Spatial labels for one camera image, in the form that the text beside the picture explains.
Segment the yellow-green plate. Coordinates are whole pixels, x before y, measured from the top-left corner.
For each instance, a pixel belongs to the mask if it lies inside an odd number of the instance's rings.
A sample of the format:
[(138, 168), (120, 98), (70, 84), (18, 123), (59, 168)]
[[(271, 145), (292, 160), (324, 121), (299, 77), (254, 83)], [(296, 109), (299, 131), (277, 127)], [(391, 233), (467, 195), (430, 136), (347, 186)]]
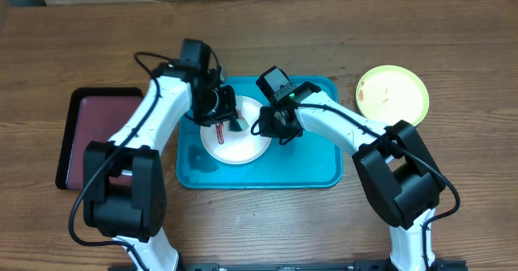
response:
[(394, 125), (404, 120), (417, 126), (426, 117), (428, 90), (412, 71), (395, 65), (370, 69), (355, 91), (358, 110), (368, 119)]

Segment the white pink plate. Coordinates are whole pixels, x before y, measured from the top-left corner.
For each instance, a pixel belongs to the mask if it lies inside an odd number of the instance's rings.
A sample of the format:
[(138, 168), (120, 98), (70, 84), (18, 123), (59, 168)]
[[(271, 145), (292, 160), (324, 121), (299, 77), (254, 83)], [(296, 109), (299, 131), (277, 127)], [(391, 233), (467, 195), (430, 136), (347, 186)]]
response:
[(231, 131), (230, 122), (221, 126), (201, 127), (202, 144), (207, 152), (220, 162), (238, 165), (252, 162), (268, 149), (271, 138), (252, 135), (251, 126), (258, 119), (262, 104), (247, 96), (236, 97), (237, 112), (240, 119), (247, 122), (245, 130)]

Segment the green scrubbing sponge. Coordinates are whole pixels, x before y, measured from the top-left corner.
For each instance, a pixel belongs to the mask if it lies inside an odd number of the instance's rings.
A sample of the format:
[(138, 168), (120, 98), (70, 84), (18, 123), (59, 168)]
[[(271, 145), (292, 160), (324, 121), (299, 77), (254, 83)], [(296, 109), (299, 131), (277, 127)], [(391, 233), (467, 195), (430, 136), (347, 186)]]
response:
[(248, 127), (248, 122), (243, 118), (230, 119), (228, 123), (228, 130), (231, 132), (245, 131)]

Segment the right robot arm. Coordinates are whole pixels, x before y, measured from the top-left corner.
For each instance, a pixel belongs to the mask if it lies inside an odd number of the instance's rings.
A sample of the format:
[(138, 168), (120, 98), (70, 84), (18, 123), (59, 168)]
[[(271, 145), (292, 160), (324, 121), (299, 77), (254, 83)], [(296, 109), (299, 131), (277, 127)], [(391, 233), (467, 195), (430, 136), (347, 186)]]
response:
[(278, 138), (281, 145), (315, 133), (353, 159), (370, 206), (388, 224), (390, 270), (445, 270), (435, 257), (431, 224), (458, 211), (435, 212), (439, 195), (452, 183), (439, 171), (416, 128), (406, 121), (384, 125), (341, 106), (317, 85), (291, 82), (256, 85), (269, 101), (252, 133)]

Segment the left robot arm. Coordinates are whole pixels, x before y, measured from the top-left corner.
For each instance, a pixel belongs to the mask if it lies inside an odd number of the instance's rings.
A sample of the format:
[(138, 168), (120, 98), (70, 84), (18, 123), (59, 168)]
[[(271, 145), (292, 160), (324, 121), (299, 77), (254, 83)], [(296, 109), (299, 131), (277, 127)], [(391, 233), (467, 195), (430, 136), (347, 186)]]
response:
[(187, 113), (202, 127), (227, 124), (239, 132), (236, 95), (223, 83), (222, 66), (201, 40), (185, 39), (177, 59), (162, 57), (148, 70), (148, 91), (126, 124), (106, 142), (90, 142), (83, 155), (83, 190), (70, 211), (68, 231), (79, 245), (121, 246), (134, 270), (178, 270), (180, 253), (163, 230), (167, 194), (161, 154)]

